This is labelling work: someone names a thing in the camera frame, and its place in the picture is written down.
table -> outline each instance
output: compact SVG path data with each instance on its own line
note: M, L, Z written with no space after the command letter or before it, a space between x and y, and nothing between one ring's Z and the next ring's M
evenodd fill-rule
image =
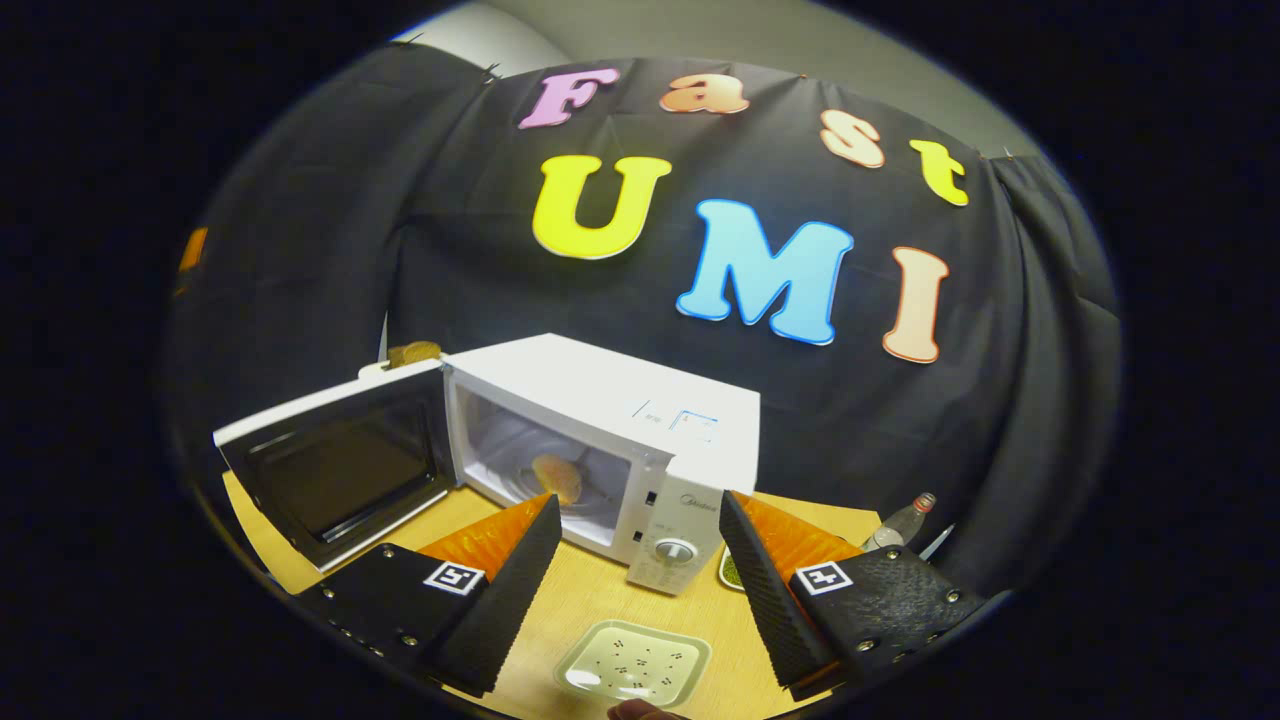
M280 587L297 594L324 578L325 574L293 550L253 506L234 474L225 473L223 480L244 534ZM869 510L759 492L755 497L850 542L861 542L881 523L879 515ZM499 509L463 486L380 542L417 550ZM797 703L778 687L746 596L719 580L721 552L716 552L684 593L671 597L628 584L625 565L562 541L494 692L477 700L448 687L444 689L515 717L604 720L605 708L617 701L570 693L554 680L552 670L591 625L612 619L692 635L712 646L710 662L692 696L668 708L694 720L772 717L829 696L829 692L822 693Z

blue letter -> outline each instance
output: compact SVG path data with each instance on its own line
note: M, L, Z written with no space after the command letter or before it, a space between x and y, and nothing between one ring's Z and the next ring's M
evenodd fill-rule
M754 325L787 290L782 310L769 318L773 332L813 345L828 345L836 337L831 302L840 260L854 246L852 236L826 223L805 223L772 255L750 205L703 200L698 214L707 220L707 242L694 288L676 300L677 310L704 320L728 318L724 282L732 274L744 323Z

microwave knob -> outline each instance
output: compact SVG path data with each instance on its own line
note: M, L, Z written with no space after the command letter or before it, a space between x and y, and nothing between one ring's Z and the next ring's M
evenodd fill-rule
M658 560L666 565L684 565L698 555L698 550L694 546L675 538L655 542L654 551L658 553Z

microwave control panel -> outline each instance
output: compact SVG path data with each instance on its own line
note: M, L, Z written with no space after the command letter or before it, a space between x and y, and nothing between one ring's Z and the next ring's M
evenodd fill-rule
M627 580L678 594L716 556L723 491L668 475L654 500Z

plastic bottle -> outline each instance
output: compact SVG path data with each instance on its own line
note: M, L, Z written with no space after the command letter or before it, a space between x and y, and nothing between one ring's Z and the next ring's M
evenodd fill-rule
M920 527L924 525L924 515L929 510L933 510L936 501L937 497L927 492L916 497L911 505L890 515L888 520L884 520L884 524L877 528L872 533L872 537L867 538L867 542L863 543L863 552L870 552L890 544L906 544L911 542L915 533L920 532Z

